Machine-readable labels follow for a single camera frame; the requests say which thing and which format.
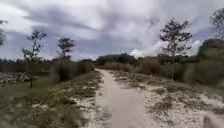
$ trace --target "sky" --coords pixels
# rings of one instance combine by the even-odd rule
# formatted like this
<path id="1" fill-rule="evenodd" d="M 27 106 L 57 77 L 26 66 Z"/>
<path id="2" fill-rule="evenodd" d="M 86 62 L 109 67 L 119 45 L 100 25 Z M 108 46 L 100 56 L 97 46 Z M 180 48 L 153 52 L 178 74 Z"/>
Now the sky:
<path id="1" fill-rule="evenodd" d="M 213 37 L 209 17 L 223 5 L 224 0 L 0 0 L 0 19 L 8 21 L 0 26 L 7 35 L 0 57 L 22 58 L 33 30 L 48 34 L 40 53 L 48 59 L 57 56 L 62 37 L 76 41 L 75 60 L 124 52 L 155 56 L 164 46 L 160 29 L 172 18 L 191 23 L 194 55 Z"/>

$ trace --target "low vegetation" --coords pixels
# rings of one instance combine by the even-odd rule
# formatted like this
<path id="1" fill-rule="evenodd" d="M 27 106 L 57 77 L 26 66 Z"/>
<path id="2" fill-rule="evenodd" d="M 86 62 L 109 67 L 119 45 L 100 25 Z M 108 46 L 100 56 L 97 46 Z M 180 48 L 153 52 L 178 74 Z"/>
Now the low vegetation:
<path id="1" fill-rule="evenodd" d="M 85 106 L 79 105 L 78 101 L 94 97 L 99 82 L 98 72 L 93 71 L 57 85 L 48 84 L 41 87 L 36 83 L 33 89 L 26 91 L 16 89 L 15 91 L 21 92 L 1 97 L 0 126 L 16 128 L 83 126 L 87 121 L 82 111 L 82 107 Z"/>

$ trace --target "sandy path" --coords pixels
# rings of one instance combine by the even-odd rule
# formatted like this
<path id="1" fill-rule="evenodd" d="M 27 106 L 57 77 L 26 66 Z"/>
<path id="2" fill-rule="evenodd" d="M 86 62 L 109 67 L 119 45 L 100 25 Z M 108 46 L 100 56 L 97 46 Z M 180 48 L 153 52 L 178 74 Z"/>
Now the sandy path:
<path id="1" fill-rule="evenodd" d="M 96 102 L 99 108 L 101 108 L 101 116 L 104 116 L 100 117 L 104 120 L 104 126 L 102 127 L 149 127 L 144 100 L 139 93 L 135 89 L 125 89 L 125 85 L 116 82 L 115 78 L 108 71 L 99 71 L 102 74 L 103 83 L 101 84 L 101 95 L 97 97 Z"/>

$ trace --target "tall thin tree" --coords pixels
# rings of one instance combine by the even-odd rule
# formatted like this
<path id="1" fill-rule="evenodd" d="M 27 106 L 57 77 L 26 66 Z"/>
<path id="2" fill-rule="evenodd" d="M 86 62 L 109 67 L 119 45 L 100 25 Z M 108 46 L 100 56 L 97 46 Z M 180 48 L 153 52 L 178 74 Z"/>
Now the tall thin tree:
<path id="1" fill-rule="evenodd" d="M 187 42 L 192 37 L 192 34 L 186 32 L 189 27 L 189 22 L 184 21 L 179 23 L 174 19 L 171 19 L 163 29 L 161 29 L 160 39 L 168 44 L 163 48 L 163 52 L 170 55 L 172 58 L 172 71 L 171 77 L 174 80 L 175 73 L 175 56 L 185 54 L 186 50 L 189 50 L 191 46 L 187 46 Z"/>
<path id="2" fill-rule="evenodd" d="M 0 20 L 0 25 L 3 25 L 4 23 L 8 23 L 8 21 Z M 6 35 L 4 33 L 4 30 L 0 29 L 0 45 L 3 44 L 5 38 L 6 38 Z"/>
<path id="3" fill-rule="evenodd" d="M 210 22 L 213 25 L 216 36 L 224 39 L 224 8 L 221 8 L 211 16 Z"/>
<path id="4" fill-rule="evenodd" d="M 70 59 L 69 53 L 73 51 L 72 48 L 75 47 L 75 41 L 70 38 L 61 38 L 58 42 L 58 47 L 61 50 L 59 52 L 60 57 Z"/>
<path id="5" fill-rule="evenodd" d="M 24 59 L 29 63 L 28 71 L 29 71 L 29 79 L 30 79 L 30 87 L 33 87 L 33 68 L 34 63 L 39 61 L 41 57 L 39 57 L 40 49 L 42 47 L 41 41 L 47 36 L 45 32 L 34 30 L 33 33 L 27 37 L 29 41 L 32 43 L 31 49 L 22 49 Z"/>

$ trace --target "gray cloud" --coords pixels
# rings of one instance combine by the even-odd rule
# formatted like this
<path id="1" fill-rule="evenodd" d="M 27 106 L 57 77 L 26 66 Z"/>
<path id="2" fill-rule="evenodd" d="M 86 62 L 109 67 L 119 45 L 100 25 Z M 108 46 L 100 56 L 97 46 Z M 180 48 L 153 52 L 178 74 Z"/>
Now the gray cloud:
<path id="1" fill-rule="evenodd" d="M 8 39 L 0 56 L 21 57 L 32 29 L 48 33 L 41 53 L 47 58 L 57 55 L 60 37 L 77 41 L 74 59 L 120 52 L 156 55 L 163 45 L 159 30 L 171 18 L 192 23 L 190 52 L 195 54 L 212 36 L 209 17 L 223 4 L 223 0 L 2 0 L 0 18 L 9 24 L 4 27 Z"/>

